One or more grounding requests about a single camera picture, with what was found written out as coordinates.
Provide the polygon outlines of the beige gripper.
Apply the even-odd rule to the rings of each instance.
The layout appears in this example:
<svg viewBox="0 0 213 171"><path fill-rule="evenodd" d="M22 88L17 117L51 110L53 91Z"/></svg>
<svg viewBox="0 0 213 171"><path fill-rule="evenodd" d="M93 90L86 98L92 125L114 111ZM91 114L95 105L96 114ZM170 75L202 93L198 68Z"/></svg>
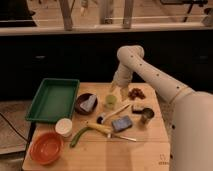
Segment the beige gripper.
<svg viewBox="0 0 213 171"><path fill-rule="evenodd" d="M128 98L129 94L129 88L127 87L133 78L133 71L120 63L118 65L118 69L116 70L114 77L113 77L113 82L111 83L110 92L113 92L117 86L121 87L122 89L120 90L121 93L121 99L125 101Z"/></svg>

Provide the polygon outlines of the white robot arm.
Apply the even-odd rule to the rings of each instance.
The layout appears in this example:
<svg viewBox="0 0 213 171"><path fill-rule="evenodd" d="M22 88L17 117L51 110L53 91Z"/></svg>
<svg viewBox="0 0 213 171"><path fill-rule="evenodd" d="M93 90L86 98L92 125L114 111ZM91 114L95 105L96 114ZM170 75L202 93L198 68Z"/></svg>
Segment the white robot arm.
<svg viewBox="0 0 213 171"><path fill-rule="evenodd" d="M213 171L213 94L195 91L144 59L139 45L122 46L111 90L123 100L137 73L166 102L173 104L169 171Z"/></svg>

